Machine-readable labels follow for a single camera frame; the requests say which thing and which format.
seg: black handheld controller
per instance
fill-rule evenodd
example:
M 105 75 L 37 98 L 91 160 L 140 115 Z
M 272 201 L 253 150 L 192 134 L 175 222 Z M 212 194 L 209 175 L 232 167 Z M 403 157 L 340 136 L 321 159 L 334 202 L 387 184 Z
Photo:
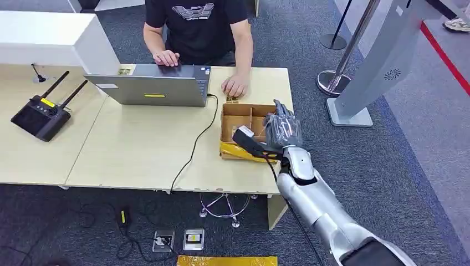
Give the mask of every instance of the black handheld controller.
M 70 119 L 70 114 L 64 110 L 65 106 L 88 82 L 86 80 L 78 86 L 61 105 L 47 100 L 46 97 L 68 74 L 69 72 L 66 71 L 42 96 L 35 95 L 29 99 L 29 102 L 17 112 L 11 122 L 40 140 L 50 141 Z

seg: cardboard box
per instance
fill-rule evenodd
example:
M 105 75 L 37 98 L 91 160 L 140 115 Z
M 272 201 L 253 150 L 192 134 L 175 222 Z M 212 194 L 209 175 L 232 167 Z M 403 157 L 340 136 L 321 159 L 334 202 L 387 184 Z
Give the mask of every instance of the cardboard box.
M 223 159 L 245 159 L 266 162 L 255 158 L 233 142 L 232 137 L 237 128 L 247 126 L 254 132 L 254 138 L 266 142 L 263 120 L 268 113 L 274 113 L 275 105 L 225 103 L 221 113 L 220 156 Z

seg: speaker grille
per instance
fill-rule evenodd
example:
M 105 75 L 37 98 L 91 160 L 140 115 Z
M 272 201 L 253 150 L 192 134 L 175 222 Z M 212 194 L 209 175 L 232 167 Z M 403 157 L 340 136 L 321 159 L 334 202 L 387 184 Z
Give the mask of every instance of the speaker grille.
M 396 68 L 396 69 L 392 69 L 392 70 L 388 71 L 387 73 L 385 73 L 384 79 L 385 80 L 394 80 L 394 79 L 397 79 L 400 75 L 401 75 L 401 70 Z

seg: laptop keyboard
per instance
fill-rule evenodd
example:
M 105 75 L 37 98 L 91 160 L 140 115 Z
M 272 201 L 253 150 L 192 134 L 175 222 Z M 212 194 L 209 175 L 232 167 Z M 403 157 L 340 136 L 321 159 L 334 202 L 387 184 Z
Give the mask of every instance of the laptop keyboard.
M 204 91 L 206 90 L 207 82 L 208 80 L 205 79 L 197 79 L 197 85 L 199 86 L 199 91 L 201 92 L 201 95 L 203 98 L 205 98 Z

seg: desk leg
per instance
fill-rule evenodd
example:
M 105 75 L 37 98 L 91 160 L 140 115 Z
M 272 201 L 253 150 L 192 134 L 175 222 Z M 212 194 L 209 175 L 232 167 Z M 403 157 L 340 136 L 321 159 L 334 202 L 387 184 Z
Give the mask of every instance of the desk leg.
M 271 198 L 268 198 L 268 224 L 270 231 L 278 224 L 287 208 L 287 204 L 281 195 L 273 195 Z

